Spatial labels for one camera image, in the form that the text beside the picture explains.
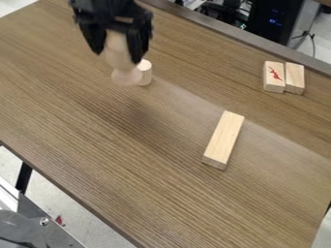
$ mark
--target wood grain tabletop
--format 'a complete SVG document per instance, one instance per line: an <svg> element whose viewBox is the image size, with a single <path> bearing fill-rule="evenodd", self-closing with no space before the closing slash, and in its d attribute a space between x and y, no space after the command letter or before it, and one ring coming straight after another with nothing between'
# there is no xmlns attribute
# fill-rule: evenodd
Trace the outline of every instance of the wood grain tabletop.
<svg viewBox="0 0 331 248"><path fill-rule="evenodd" d="M67 1L0 19L0 140L138 247L311 247L331 199L331 78L262 91L278 56L150 7L154 81L119 88ZM201 163L227 109L226 171Z"/></svg>

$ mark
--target small wooden block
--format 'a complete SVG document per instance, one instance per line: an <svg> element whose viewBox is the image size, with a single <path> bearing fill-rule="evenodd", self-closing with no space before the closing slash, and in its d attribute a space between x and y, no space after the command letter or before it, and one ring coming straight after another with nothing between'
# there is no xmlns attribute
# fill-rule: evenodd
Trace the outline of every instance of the small wooden block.
<svg viewBox="0 0 331 248"><path fill-rule="evenodd" d="M245 117L225 111L209 141L202 158L202 163L220 170L226 169Z"/></svg>
<svg viewBox="0 0 331 248"><path fill-rule="evenodd" d="M284 64L265 61L263 79L265 91L283 93L286 88Z"/></svg>
<svg viewBox="0 0 331 248"><path fill-rule="evenodd" d="M286 91L302 95L305 87L305 67L286 63Z"/></svg>

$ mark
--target black cable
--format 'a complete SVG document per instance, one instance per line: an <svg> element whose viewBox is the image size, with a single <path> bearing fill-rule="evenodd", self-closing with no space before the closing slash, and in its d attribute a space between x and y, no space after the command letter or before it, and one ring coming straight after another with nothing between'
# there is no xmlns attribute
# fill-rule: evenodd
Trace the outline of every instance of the black cable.
<svg viewBox="0 0 331 248"><path fill-rule="evenodd" d="M243 8L240 8L239 10L240 10L240 11L243 11L243 12L250 13L250 11L248 11L248 10L246 10L246 9L243 9Z"/></svg>
<svg viewBox="0 0 331 248"><path fill-rule="evenodd" d="M313 34L313 35L309 34L309 37L312 40L312 44L313 44L313 58L315 58L315 56L316 56L316 44L315 44L315 39L314 39L315 34Z"/></svg>
<svg viewBox="0 0 331 248"><path fill-rule="evenodd" d="M311 34L309 33L308 31L304 31L302 33L302 35L299 35L299 36L294 36L292 37L291 39L294 40L294 39L298 39L298 38L302 38L302 37L306 37L306 36L309 36L312 40L312 44L313 44L313 58L315 58L316 56L316 43L315 43L315 34Z"/></svg>

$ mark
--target metal table leg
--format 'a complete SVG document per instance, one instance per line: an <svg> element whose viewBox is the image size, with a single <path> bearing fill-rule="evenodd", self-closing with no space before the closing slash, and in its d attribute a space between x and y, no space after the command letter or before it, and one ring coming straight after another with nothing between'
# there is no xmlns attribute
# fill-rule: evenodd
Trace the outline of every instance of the metal table leg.
<svg viewBox="0 0 331 248"><path fill-rule="evenodd" d="M26 189L28 187L30 177L32 173L32 168L26 165L24 162L20 168L18 179L16 182L16 189L23 195L25 195Z"/></svg>

